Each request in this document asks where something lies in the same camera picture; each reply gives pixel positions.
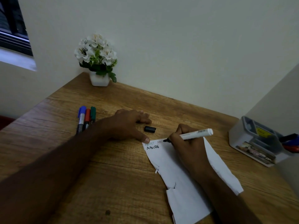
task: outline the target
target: red marker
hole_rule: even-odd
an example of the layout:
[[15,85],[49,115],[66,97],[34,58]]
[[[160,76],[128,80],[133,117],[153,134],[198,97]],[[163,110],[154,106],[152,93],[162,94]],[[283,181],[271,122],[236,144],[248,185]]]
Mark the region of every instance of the red marker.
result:
[[89,123],[90,123],[90,109],[88,108],[86,109],[83,130],[86,130],[89,127]]

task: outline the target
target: hand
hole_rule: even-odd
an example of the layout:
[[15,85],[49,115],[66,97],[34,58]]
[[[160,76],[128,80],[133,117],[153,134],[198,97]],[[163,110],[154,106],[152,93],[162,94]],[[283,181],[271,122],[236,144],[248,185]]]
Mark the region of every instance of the hand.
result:
[[108,129],[111,137],[114,139],[135,138],[140,142],[149,143],[150,139],[135,127],[137,122],[151,124],[152,121],[149,119],[149,116],[149,114],[143,113],[143,111],[120,109],[116,111],[114,116],[103,120],[105,128]]
[[189,170],[191,176],[198,180],[205,174],[213,170],[207,158],[204,146],[204,138],[194,138],[184,141],[180,134],[197,131],[198,129],[189,127],[185,124],[179,124],[175,133],[169,136],[174,148],[180,156],[183,164]]

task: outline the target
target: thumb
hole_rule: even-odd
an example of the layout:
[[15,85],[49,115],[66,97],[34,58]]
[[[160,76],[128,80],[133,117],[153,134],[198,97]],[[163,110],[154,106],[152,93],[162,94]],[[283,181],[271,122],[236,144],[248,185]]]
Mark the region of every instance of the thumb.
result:
[[131,135],[133,138],[137,139],[140,142],[143,142],[145,144],[148,144],[150,142],[150,139],[148,136],[146,136],[144,133],[141,133],[136,128],[131,132]]
[[173,144],[174,148],[181,153],[181,150],[185,148],[186,144],[184,140],[181,138],[181,136],[177,133],[172,133],[169,136],[169,139],[171,140],[171,143]]

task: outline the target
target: yellow label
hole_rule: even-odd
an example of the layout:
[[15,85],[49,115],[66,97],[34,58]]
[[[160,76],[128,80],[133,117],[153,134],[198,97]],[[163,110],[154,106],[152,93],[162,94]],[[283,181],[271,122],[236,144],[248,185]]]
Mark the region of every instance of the yellow label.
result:
[[271,133],[269,133],[268,131],[263,130],[262,128],[257,127],[256,128],[256,132],[259,136],[261,137],[269,137],[270,135],[272,135]]

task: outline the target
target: white paper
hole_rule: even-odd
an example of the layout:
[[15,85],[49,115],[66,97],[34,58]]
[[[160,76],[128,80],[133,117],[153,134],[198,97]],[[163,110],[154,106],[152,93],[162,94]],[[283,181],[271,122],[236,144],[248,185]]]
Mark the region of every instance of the white paper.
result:
[[[220,156],[204,138],[209,162],[219,177],[238,195],[243,188]],[[194,224],[206,217],[213,207],[201,187],[190,177],[171,143],[163,139],[142,143],[152,165],[167,186],[168,202],[175,224]]]

